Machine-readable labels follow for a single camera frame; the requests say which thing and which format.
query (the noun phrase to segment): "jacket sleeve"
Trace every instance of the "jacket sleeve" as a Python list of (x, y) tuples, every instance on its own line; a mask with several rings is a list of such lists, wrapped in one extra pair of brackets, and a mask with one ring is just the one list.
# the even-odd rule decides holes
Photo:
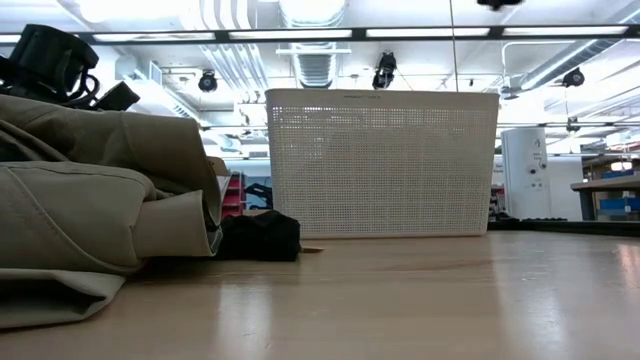
[(220, 223), (220, 188), (193, 120), (75, 110), (4, 95), (0, 119), (70, 161), (132, 169), (174, 194), (202, 190), (207, 215)]
[(89, 164), (0, 163), (0, 229), (0, 268), (126, 275), (213, 255), (201, 191), (161, 199), (142, 174)]

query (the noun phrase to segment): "khaki fabric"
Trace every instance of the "khaki fabric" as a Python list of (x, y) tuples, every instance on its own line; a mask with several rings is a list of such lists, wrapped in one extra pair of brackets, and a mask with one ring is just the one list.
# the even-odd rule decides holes
[(0, 141), (20, 160), (0, 162), (0, 328), (82, 320), (150, 257), (214, 255), (194, 121), (0, 95)]

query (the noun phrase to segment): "ceiling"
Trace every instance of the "ceiling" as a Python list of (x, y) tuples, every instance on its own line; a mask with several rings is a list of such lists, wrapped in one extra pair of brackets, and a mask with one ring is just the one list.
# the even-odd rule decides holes
[[(339, 26), (448, 26), (452, 18), (455, 25), (609, 24), (622, 9), (634, 4), (640, 8), (638, 0), (608, 0), (606, 6), (601, 0), (526, 0), (520, 6), (492, 12), (473, 0), (452, 1), (453, 16), (447, 1), (346, 0)], [(88, 2), (93, 4), (91, 11), (83, 4)], [(51, 25), (69, 32), (183, 30), (185, 8), (194, 2), (206, 1), (0, 0), (0, 32), (20, 32), (27, 23)], [(317, 13), (323, 6), (335, 2), (340, 0), (308, 0), (304, 2), (304, 10)], [(277, 0), (249, 0), (247, 20), (252, 28), (283, 26)], [(571, 46), (567, 41), (538, 41), (511, 44), (504, 50), (507, 44), (501, 41), (338, 43), (337, 48), (349, 49), (350, 53), (336, 55), (336, 76), (331, 87), (370, 89), (374, 68), (381, 53), (388, 50), (394, 52), (398, 62), (396, 79), (389, 90), (497, 92), (506, 79), (538, 68)], [(288, 47), (288, 44), (257, 45), (271, 88), (300, 86), (293, 57), (276, 54), (276, 50)], [(240, 98), (233, 84), (220, 79), (215, 92), (203, 93), (198, 89), (202, 70), (212, 68), (200, 46), (145, 45), (97, 50), (101, 62), (96, 71), (107, 84), (115, 82), (112, 76), (115, 59), (122, 54), (133, 54), (163, 68), (164, 86), (197, 111), (204, 121), (227, 126), (246, 121), (238, 115), (235, 104)], [(8, 56), (10, 51), (0, 47), (0, 55)], [(566, 122), (569, 114), (585, 122), (637, 122), (640, 114), (640, 97), (636, 96), (636, 87), (640, 86), (638, 65), (640, 42), (621, 41), (580, 66), (586, 76), (583, 86), (565, 89), (553, 86), (552, 81), (522, 93), (518, 99), (502, 102), (499, 121)], [(568, 135), (566, 130), (553, 128), (547, 130), (548, 143), (551, 151), (566, 151), (569, 143), (595, 143), (615, 130), (584, 129), (577, 136), (562, 140)]]

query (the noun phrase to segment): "black equipment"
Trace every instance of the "black equipment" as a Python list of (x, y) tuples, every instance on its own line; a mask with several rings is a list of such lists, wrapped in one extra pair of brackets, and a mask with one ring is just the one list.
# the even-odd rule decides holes
[(575, 68), (574, 70), (569, 71), (562, 78), (562, 86), (570, 87), (570, 86), (580, 86), (584, 84), (584, 74), (580, 71), (580, 68)]
[(393, 81), (393, 72), (396, 69), (396, 58), (393, 56), (393, 53), (382, 53), (382, 58), (380, 58), (380, 62), (376, 68), (376, 74), (373, 76), (373, 83), (371, 84), (373, 88), (375, 90), (388, 88)]
[(218, 80), (216, 80), (215, 76), (215, 71), (205, 70), (202, 73), (200, 81), (198, 81), (198, 88), (200, 88), (202, 92), (216, 91), (216, 89), (218, 88)]
[[(78, 37), (29, 24), (9, 58), (0, 56), (0, 94), (86, 110), (126, 110), (140, 100), (122, 82), (96, 99), (100, 82), (89, 70), (98, 60), (91, 46)], [(89, 79), (92, 87), (87, 85)]]
[(522, 1), (524, 0), (478, 0), (478, 4), (491, 6), (493, 11), (498, 11), (505, 5), (518, 5)]
[(251, 209), (273, 209), (273, 189), (258, 183), (251, 184), (244, 189), (247, 194), (255, 195), (264, 200), (265, 207), (251, 205)]

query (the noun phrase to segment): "wall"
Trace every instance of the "wall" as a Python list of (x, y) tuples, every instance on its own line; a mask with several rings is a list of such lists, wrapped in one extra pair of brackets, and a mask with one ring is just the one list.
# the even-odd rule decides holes
[[(551, 216), (574, 221), (582, 220), (580, 195), (571, 190), (571, 184), (582, 182), (582, 159), (549, 157), (547, 166), (551, 192)], [(494, 157), (492, 183), (504, 184), (501, 155)]]

